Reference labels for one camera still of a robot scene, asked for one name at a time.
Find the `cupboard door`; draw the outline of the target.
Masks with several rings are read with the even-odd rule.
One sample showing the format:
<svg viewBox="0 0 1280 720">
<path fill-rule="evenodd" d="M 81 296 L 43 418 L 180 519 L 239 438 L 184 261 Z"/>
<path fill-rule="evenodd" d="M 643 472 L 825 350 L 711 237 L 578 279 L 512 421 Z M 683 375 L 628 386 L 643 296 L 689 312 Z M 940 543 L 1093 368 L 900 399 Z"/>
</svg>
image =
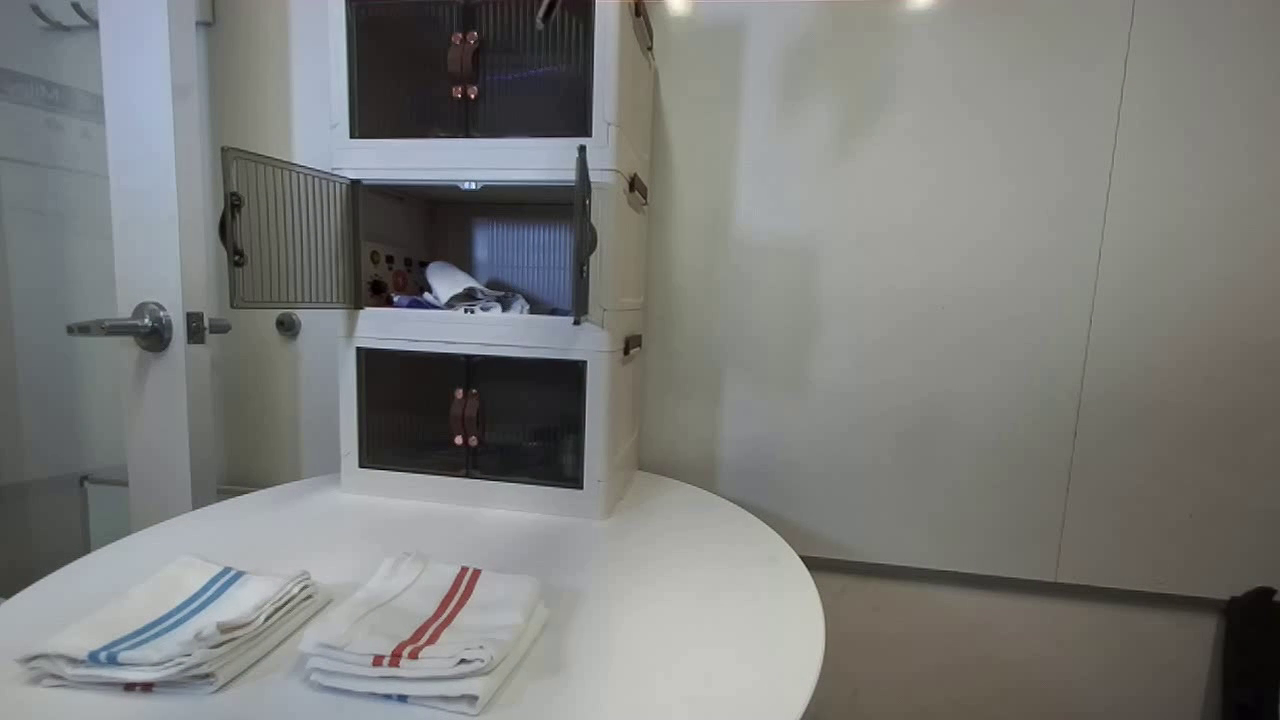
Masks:
<svg viewBox="0 0 1280 720">
<path fill-rule="evenodd" d="M 572 324 L 589 316 L 589 266 L 594 252 L 594 229 L 592 229 L 592 172 L 589 172 L 589 143 L 575 143 L 575 261 L 572 261 Z"/>
<path fill-rule="evenodd" d="M 223 149 L 221 168 L 227 302 L 237 308 L 350 308 L 350 185 L 249 149 Z"/>
</svg>

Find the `white object inside cupboard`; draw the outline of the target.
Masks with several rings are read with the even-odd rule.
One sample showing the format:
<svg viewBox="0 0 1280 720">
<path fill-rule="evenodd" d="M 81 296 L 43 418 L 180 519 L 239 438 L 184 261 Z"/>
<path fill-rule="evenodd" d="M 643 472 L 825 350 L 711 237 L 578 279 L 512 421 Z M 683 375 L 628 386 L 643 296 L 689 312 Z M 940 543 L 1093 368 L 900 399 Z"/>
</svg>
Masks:
<svg viewBox="0 0 1280 720">
<path fill-rule="evenodd" d="M 423 296 L 456 312 L 503 312 L 508 302 L 447 261 L 423 269 Z"/>
</svg>

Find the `white stacked storage cabinet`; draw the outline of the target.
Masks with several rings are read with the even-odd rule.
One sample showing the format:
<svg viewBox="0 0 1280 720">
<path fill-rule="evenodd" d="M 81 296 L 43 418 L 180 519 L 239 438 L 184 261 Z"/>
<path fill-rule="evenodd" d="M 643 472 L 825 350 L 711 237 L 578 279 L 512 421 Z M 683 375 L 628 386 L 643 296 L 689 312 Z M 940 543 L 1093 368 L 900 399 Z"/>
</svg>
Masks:
<svg viewBox="0 0 1280 720">
<path fill-rule="evenodd" d="M 356 200 L 344 484 L 592 517 L 617 504 L 636 469 L 653 102 L 643 0 L 311 5 L 300 158 Z M 575 143 L 594 229 L 578 324 Z M 431 261 L 508 308 L 436 308 Z"/>
</svg>

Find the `red striped folded towel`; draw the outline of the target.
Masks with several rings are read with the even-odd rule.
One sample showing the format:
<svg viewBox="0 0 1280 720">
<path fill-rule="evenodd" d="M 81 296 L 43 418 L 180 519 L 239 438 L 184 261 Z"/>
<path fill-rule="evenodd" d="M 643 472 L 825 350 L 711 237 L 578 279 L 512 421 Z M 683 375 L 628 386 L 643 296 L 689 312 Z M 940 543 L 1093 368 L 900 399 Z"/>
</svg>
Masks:
<svg viewBox="0 0 1280 720">
<path fill-rule="evenodd" d="M 305 635 L 305 681 L 324 692 L 478 716 L 549 623 L 530 578 L 387 558 Z"/>
</svg>

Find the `silver door latch knob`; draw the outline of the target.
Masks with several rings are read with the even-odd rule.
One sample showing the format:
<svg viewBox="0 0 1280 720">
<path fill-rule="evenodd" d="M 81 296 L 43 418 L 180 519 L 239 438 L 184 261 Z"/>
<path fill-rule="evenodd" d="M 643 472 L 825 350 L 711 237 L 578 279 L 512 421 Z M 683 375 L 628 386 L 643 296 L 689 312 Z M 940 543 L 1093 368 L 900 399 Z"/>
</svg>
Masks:
<svg viewBox="0 0 1280 720">
<path fill-rule="evenodd" d="M 297 336 L 300 336 L 300 316 L 279 312 L 279 316 L 277 316 L 277 336 L 297 342 Z"/>
</svg>

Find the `blue striped folded towel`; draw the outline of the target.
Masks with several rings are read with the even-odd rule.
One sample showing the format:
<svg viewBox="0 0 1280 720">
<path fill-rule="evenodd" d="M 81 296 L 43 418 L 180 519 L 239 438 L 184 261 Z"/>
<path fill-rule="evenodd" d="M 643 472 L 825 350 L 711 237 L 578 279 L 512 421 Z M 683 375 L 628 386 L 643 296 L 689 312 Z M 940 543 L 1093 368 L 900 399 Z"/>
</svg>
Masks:
<svg viewBox="0 0 1280 720">
<path fill-rule="evenodd" d="M 215 692 L 324 608 L 309 571 L 273 578 L 180 558 L 21 655 L 46 687 Z"/>
</svg>

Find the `white door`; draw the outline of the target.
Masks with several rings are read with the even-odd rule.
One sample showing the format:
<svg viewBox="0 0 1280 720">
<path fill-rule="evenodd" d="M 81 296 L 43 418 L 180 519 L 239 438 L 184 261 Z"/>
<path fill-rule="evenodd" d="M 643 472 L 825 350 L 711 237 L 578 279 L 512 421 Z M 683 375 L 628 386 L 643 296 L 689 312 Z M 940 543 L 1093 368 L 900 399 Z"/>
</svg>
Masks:
<svg viewBox="0 0 1280 720">
<path fill-rule="evenodd" d="M 173 345 L 128 342 L 128 507 L 146 529 L 194 507 L 188 279 L 194 240 L 201 0 L 99 0 L 117 308 L 157 302 Z"/>
</svg>

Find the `black object at floor right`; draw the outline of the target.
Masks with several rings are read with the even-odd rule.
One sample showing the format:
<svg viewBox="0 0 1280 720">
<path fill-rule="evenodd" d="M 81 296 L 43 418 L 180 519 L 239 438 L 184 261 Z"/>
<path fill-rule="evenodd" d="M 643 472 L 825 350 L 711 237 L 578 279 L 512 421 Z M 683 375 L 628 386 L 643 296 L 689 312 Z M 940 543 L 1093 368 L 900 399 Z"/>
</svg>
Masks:
<svg viewBox="0 0 1280 720">
<path fill-rule="evenodd" d="M 1280 595 L 1247 590 L 1223 606 L 1220 720 L 1280 720 Z"/>
</svg>

